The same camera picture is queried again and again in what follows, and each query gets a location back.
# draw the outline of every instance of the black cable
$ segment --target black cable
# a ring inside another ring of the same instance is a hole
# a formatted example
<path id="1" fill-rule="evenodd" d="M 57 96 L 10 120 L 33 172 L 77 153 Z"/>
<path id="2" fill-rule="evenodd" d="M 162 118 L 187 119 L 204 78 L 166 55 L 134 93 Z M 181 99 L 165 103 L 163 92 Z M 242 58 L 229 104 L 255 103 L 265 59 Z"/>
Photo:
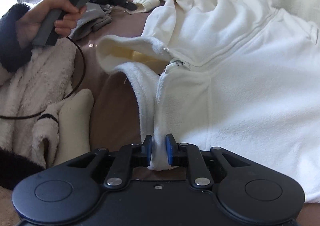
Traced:
<path id="1" fill-rule="evenodd" d="M 83 71 L 82 71 L 82 76 L 81 79 L 79 81 L 79 83 L 75 86 L 75 88 L 65 97 L 64 99 L 67 99 L 68 97 L 70 97 L 81 85 L 83 79 L 84 79 L 84 75 L 85 75 L 85 71 L 86 71 L 86 65 L 85 65 L 85 59 L 84 59 L 84 54 L 82 52 L 82 49 L 79 47 L 79 45 L 77 43 L 75 43 L 71 38 L 67 37 L 68 40 L 70 40 L 80 51 L 81 56 L 82 56 L 82 60 L 83 60 Z M 45 110 L 39 112 L 39 113 L 35 113 L 32 115 L 28 115 L 28 116 L 4 116 L 4 115 L 0 115 L 0 119 L 3 120 L 26 120 L 26 119 L 31 119 L 37 116 L 40 116 Z"/>

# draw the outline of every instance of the silver screw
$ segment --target silver screw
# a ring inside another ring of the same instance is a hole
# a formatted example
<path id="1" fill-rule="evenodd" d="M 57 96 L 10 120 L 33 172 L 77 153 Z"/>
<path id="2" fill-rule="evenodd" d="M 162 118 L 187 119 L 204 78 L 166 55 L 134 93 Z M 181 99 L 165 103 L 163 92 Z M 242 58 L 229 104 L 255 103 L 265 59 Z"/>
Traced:
<path id="1" fill-rule="evenodd" d="M 206 177 L 199 177 L 195 180 L 196 185 L 205 186 L 211 183 L 211 181 Z"/>
<path id="2" fill-rule="evenodd" d="M 118 177 L 112 177 L 107 180 L 107 184 L 110 186 L 118 186 L 122 184 L 122 179 Z"/>

